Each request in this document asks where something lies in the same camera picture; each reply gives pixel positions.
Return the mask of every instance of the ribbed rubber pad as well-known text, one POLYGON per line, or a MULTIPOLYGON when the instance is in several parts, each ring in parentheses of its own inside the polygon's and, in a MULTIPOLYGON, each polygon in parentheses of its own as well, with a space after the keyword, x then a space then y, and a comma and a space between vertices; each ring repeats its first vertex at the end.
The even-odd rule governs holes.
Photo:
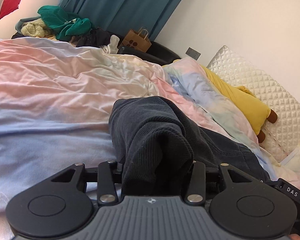
POLYGON ((204 208, 189 206, 178 196, 125 196, 118 205, 100 208, 83 230, 63 239, 242 240, 219 228, 204 208))

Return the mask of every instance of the pastel bedsheet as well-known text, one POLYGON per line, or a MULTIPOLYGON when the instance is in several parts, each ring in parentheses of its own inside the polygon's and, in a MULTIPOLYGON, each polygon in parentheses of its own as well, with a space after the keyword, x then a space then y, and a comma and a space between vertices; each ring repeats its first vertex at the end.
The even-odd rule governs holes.
POLYGON ((115 158, 108 119, 119 98, 166 97, 230 138, 166 78, 135 56, 39 38, 0 41, 0 240, 12 238, 4 208, 15 194, 73 163, 115 158))
POLYGON ((246 145, 272 180, 283 178, 300 189, 300 167, 293 166, 295 162, 292 161, 289 165, 282 165, 285 162, 279 164, 270 153, 259 147, 257 136, 243 113, 218 91, 195 60, 184 58, 165 66, 164 70, 172 80, 172 87, 201 106, 229 135, 246 145))

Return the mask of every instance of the white wall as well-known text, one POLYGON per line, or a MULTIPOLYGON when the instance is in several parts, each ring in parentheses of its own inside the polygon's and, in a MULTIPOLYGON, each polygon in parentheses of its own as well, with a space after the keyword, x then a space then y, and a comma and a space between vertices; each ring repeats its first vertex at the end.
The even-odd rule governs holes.
POLYGON ((58 5, 59 0, 21 0, 19 8, 0 20, 0 39, 11 39, 16 33, 15 25, 22 18, 37 16, 43 5, 58 5))
POLYGON ((203 65, 227 45, 300 102, 300 0, 182 0, 156 41, 203 65))

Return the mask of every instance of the brown plush paw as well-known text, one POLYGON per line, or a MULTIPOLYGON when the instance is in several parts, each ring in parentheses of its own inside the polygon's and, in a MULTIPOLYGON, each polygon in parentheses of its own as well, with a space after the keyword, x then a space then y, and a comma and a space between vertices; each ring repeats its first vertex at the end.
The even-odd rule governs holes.
POLYGON ((271 113, 269 114, 267 120, 268 120, 270 123, 275 123, 275 122, 278 120, 278 116, 277 116, 277 114, 275 113, 275 111, 271 110, 271 113))
POLYGON ((258 142, 262 143, 266 139, 266 135, 263 131, 260 131, 260 133, 257 135, 258 142))

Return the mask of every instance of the stuffed animal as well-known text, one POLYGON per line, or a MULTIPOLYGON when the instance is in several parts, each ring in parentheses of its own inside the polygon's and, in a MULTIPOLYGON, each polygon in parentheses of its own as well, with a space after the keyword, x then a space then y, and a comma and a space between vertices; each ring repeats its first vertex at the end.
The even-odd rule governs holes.
POLYGON ((275 123, 278 119, 277 114, 266 104, 257 99, 252 92, 246 87, 233 87, 227 82, 224 82, 211 70, 202 66, 208 79, 220 91, 222 95, 229 98, 248 119, 253 131, 257 135, 258 142, 262 143, 266 135, 261 131, 261 126, 267 119, 271 123, 275 123))

